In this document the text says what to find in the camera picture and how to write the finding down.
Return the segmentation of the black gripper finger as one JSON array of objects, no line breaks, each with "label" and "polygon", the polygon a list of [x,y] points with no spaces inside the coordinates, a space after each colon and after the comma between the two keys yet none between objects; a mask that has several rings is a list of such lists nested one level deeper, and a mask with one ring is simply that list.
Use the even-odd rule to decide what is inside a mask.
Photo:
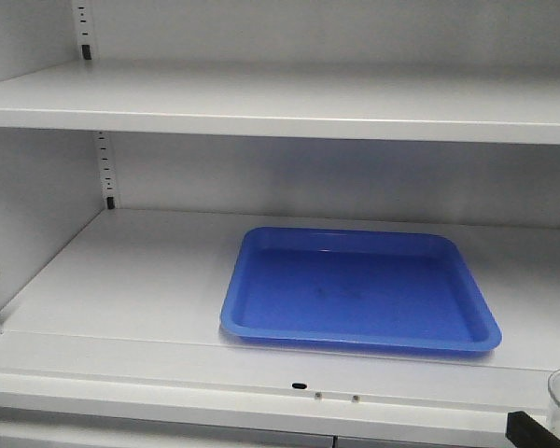
[{"label": "black gripper finger", "polygon": [[560,439],[523,411],[508,413],[506,438],[519,448],[560,448]]}]

